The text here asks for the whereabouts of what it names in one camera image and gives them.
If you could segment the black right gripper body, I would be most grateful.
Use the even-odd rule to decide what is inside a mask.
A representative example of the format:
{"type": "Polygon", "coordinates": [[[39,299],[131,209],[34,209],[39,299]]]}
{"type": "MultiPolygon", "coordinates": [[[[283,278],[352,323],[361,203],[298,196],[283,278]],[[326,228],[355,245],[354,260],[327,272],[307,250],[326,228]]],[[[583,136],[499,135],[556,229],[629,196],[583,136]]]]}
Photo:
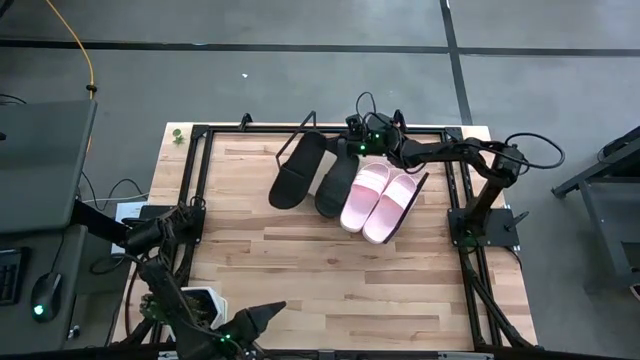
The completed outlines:
{"type": "Polygon", "coordinates": [[[382,113],[346,118],[347,151],[355,155],[386,155],[399,149],[403,123],[382,113]]]}

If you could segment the pink rubber slide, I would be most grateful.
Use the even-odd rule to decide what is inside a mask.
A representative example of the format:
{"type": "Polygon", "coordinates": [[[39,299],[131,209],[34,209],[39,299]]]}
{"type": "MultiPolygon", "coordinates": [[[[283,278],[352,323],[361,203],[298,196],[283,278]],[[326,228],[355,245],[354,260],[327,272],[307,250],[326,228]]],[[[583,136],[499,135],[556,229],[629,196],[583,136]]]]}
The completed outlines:
{"type": "Polygon", "coordinates": [[[389,182],[390,173],[383,163],[368,164],[357,172],[340,215],[343,229],[357,233],[364,227],[389,182]]]}
{"type": "Polygon", "coordinates": [[[372,244],[387,242],[410,208],[416,190],[417,183],[411,176],[400,174],[393,178],[364,224],[362,234],[365,239],[372,244]]]}

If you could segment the dark grey metal cart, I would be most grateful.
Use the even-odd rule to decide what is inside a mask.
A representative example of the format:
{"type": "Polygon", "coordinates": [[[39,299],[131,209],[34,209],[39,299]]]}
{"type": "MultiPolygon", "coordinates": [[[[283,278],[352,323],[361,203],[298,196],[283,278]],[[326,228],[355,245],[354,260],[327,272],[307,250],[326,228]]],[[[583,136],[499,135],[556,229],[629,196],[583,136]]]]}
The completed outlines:
{"type": "Polygon", "coordinates": [[[640,300],[640,126],[606,144],[597,163],[552,189],[581,193],[603,252],[605,271],[588,293],[629,290],[640,300]]]}

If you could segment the black keyboard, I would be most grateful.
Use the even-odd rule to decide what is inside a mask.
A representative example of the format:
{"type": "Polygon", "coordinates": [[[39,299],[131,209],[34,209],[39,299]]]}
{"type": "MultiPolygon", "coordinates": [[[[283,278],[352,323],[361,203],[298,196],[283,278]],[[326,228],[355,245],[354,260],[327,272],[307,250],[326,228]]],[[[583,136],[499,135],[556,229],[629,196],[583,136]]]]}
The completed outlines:
{"type": "Polygon", "coordinates": [[[22,257],[20,248],[0,250],[0,306],[19,301],[22,257]]]}

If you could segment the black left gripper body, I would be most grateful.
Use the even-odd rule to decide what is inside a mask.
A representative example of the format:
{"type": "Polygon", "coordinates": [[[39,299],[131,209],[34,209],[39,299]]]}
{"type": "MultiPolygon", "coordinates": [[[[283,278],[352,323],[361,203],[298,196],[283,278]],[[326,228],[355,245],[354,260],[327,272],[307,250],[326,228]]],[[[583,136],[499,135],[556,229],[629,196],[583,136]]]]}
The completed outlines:
{"type": "Polygon", "coordinates": [[[222,334],[241,348],[249,347],[263,332],[263,324],[252,310],[237,312],[232,320],[222,326],[222,334]]]}

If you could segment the black computer mouse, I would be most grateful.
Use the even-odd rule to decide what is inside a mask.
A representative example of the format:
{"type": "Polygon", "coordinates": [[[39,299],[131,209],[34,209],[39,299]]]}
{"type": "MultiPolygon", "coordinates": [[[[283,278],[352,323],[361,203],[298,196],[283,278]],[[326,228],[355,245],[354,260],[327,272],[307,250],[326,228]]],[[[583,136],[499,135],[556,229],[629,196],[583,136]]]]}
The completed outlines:
{"type": "Polygon", "coordinates": [[[31,291],[32,318],[38,323],[52,321],[61,304],[62,275],[49,272],[40,276],[31,291]]]}

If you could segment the white paper sheet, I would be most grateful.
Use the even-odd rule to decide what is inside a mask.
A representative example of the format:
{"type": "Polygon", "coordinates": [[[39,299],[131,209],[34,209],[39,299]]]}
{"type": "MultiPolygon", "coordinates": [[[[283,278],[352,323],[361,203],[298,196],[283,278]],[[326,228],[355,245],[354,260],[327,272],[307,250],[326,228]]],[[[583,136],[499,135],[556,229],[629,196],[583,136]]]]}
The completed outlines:
{"type": "Polygon", "coordinates": [[[116,206],[115,220],[122,223],[125,218],[138,218],[142,207],[147,204],[147,201],[118,203],[116,206]]]}

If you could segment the grey monitor panel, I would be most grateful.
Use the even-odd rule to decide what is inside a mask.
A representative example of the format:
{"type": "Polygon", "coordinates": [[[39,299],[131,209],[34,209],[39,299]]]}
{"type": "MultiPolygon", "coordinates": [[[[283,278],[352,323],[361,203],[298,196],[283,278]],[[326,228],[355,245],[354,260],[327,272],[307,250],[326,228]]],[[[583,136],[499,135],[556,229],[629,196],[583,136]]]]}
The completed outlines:
{"type": "Polygon", "coordinates": [[[96,110],[92,100],[0,106],[0,234],[69,224],[96,110]]]}

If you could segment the wooden shelf with black frame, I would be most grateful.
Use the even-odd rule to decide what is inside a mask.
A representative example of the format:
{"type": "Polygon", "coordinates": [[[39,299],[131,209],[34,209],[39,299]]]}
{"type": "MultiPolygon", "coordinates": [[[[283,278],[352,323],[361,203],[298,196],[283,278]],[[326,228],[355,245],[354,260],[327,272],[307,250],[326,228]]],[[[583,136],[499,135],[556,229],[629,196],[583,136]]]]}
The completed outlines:
{"type": "Polygon", "coordinates": [[[345,119],[347,130],[327,137],[312,129],[298,141],[278,173],[268,200],[276,209],[299,205],[312,189],[325,155],[333,163],[313,194],[318,213],[338,218],[350,233],[371,244],[386,244],[413,207],[428,175],[415,179],[401,155],[409,144],[403,114],[369,112],[345,119]]]}

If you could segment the black rubber slide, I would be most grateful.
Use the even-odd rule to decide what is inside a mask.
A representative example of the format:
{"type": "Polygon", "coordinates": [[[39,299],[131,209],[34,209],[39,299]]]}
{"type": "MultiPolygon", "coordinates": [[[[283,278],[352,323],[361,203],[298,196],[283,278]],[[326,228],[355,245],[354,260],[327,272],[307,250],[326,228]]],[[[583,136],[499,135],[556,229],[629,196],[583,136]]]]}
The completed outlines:
{"type": "Polygon", "coordinates": [[[336,159],[323,176],[315,193],[315,207],[320,215],[335,218],[341,214],[358,166],[359,158],[349,160],[347,155],[336,154],[336,159]]]}
{"type": "Polygon", "coordinates": [[[269,203],[277,209],[291,209],[306,197],[326,150],[327,138],[318,131],[302,135],[284,163],[280,157],[293,142],[296,133],[276,153],[278,174],[269,192],[269,203]]]}

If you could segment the white square pot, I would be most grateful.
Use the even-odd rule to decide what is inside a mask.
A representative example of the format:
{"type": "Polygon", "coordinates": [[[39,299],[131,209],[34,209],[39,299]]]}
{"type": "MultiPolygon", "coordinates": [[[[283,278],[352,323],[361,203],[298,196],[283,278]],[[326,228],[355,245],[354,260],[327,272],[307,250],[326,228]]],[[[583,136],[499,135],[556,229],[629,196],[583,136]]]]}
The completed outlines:
{"type": "Polygon", "coordinates": [[[200,325],[215,330],[228,321],[228,302],[212,287],[182,287],[181,290],[200,325]]]}

